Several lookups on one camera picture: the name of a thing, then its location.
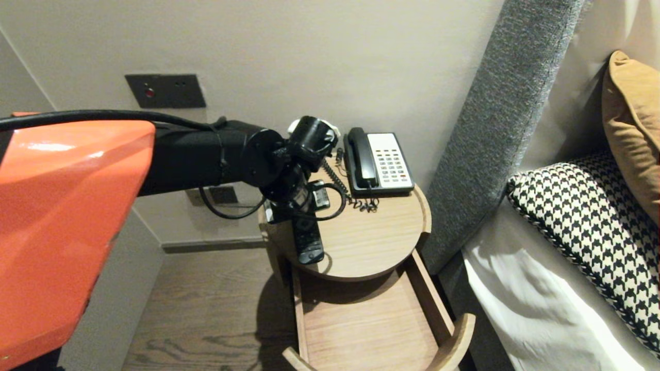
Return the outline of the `black TV remote control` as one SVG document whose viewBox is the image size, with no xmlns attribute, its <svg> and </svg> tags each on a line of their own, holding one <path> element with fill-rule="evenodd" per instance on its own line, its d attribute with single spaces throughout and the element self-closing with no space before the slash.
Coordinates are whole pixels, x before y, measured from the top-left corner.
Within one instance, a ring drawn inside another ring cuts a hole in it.
<svg viewBox="0 0 660 371">
<path fill-rule="evenodd" d="M 298 220 L 299 241 L 294 242 L 297 261 L 302 265 L 315 264 L 323 260 L 323 243 L 316 239 L 316 221 L 305 218 Z"/>
</svg>

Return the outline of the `curved-front wooden drawer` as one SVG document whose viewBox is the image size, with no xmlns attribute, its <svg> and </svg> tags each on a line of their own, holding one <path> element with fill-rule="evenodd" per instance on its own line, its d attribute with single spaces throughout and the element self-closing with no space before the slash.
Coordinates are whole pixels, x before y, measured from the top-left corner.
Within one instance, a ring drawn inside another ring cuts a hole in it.
<svg viewBox="0 0 660 371">
<path fill-rule="evenodd" d="M 452 319 L 416 251 L 382 276 L 356 282 L 290 271 L 295 371 L 459 371 L 476 315 Z"/>
</svg>

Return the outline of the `round wooden nightstand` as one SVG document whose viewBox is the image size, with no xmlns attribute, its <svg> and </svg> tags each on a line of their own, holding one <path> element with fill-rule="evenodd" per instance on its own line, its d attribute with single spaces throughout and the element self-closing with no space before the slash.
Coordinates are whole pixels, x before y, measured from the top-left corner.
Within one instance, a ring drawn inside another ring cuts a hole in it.
<svg viewBox="0 0 660 371">
<path fill-rule="evenodd" d="M 375 213 L 347 206 L 336 218 L 320 222 L 322 261 L 297 261 L 290 222 L 271 225 L 257 213 L 261 235 L 274 271 L 286 265 L 325 280 L 356 282 L 382 276 L 423 246 L 432 230 L 431 209 L 419 186 L 408 195 L 380 197 Z"/>
</svg>

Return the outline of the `black telephone handset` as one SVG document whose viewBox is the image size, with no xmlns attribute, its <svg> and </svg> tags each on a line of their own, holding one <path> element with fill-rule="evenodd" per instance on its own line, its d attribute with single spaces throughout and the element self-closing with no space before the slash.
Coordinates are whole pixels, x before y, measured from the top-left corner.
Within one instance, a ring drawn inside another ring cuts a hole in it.
<svg viewBox="0 0 660 371">
<path fill-rule="evenodd" d="M 361 127 L 354 127 L 348 136 L 349 147 L 353 150 L 354 175 L 360 188 L 373 188 L 378 185 L 375 162 L 367 134 Z"/>
</svg>

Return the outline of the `black and white telephone base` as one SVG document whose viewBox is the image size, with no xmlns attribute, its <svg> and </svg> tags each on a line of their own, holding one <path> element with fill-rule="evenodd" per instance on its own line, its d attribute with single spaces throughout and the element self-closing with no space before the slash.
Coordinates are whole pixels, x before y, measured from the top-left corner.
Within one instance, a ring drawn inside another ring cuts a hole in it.
<svg viewBox="0 0 660 371">
<path fill-rule="evenodd" d="M 373 188 L 360 188 L 356 184 L 353 150 L 349 147 L 347 134 L 343 140 L 345 167 L 349 187 L 358 197 L 396 197 L 408 195 L 415 187 L 405 155 L 394 133 L 366 133 L 375 162 L 378 185 Z"/>
</svg>

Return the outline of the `grey upholstered headboard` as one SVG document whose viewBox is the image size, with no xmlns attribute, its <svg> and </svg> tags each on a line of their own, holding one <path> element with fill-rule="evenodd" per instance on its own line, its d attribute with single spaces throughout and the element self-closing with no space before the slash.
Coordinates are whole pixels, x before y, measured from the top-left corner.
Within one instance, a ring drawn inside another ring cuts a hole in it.
<svg viewBox="0 0 660 371">
<path fill-rule="evenodd" d="M 426 198 L 436 275 L 495 212 L 592 0 L 504 0 Z"/>
</svg>

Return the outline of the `white bed sheet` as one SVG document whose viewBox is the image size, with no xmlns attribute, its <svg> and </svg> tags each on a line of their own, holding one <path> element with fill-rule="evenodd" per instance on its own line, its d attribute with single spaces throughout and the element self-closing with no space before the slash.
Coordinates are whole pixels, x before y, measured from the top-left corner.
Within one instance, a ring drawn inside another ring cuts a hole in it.
<svg viewBox="0 0 660 371">
<path fill-rule="evenodd" d="M 579 268 L 506 200 L 463 254 L 515 371 L 660 371 Z"/>
</svg>

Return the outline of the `black white houndstooth pillow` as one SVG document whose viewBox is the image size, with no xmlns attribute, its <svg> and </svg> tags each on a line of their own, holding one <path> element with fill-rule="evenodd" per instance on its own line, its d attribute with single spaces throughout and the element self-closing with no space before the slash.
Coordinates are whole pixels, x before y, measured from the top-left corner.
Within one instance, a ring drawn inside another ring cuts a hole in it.
<svg viewBox="0 0 660 371">
<path fill-rule="evenodd" d="M 519 172 L 505 196 L 660 360 L 660 236 L 613 155 L 604 150 Z"/>
</svg>

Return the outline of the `mustard brown cushion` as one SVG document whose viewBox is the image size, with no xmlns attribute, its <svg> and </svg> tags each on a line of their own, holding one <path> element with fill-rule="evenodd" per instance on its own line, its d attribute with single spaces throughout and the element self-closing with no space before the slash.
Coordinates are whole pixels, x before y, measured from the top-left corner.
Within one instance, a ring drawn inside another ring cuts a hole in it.
<svg viewBox="0 0 660 371">
<path fill-rule="evenodd" d="M 602 121 L 625 183 L 660 225 L 660 71 L 621 50 L 607 62 Z"/>
</svg>

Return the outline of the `dark wall outlet plate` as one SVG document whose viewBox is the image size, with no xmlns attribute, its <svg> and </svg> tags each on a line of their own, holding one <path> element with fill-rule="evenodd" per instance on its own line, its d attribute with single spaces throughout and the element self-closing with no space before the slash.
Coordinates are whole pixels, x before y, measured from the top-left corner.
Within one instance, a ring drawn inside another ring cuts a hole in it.
<svg viewBox="0 0 660 371">
<path fill-rule="evenodd" d="M 240 203 L 236 190 L 231 185 L 209 187 L 207 188 L 207 193 L 210 196 L 212 203 L 216 205 L 232 205 Z"/>
</svg>

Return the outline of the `grey wall baseboard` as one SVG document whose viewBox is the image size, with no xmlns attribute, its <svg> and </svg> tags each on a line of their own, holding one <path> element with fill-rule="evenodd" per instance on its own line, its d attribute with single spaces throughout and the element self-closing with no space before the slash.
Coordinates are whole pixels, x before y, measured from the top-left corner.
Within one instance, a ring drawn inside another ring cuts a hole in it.
<svg viewBox="0 0 660 371">
<path fill-rule="evenodd" d="M 166 254 L 191 254 L 199 252 L 243 250 L 264 248 L 266 243 L 255 238 L 247 240 L 193 241 L 180 243 L 162 243 L 161 249 Z"/>
</svg>

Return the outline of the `dark wall switch panel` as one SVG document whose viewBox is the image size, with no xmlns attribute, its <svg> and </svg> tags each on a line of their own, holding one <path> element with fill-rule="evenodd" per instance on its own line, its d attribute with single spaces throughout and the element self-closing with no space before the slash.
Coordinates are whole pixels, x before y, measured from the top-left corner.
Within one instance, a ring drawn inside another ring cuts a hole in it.
<svg viewBox="0 0 660 371">
<path fill-rule="evenodd" d="M 125 80 L 142 109 L 207 108 L 196 74 L 127 74 Z"/>
</svg>

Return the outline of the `grey upholstered bed frame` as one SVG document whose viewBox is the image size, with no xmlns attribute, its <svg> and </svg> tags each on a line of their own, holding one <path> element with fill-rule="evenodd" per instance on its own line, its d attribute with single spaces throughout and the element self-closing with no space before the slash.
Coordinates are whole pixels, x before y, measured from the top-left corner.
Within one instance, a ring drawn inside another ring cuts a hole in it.
<svg viewBox="0 0 660 371">
<path fill-rule="evenodd" d="M 459 251 L 437 275 L 439 291 L 453 320 L 464 314 L 476 316 L 469 349 L 459 371 L 515 371 L 497 332 L 472 289 L 464 256 Z"/>
</svg>

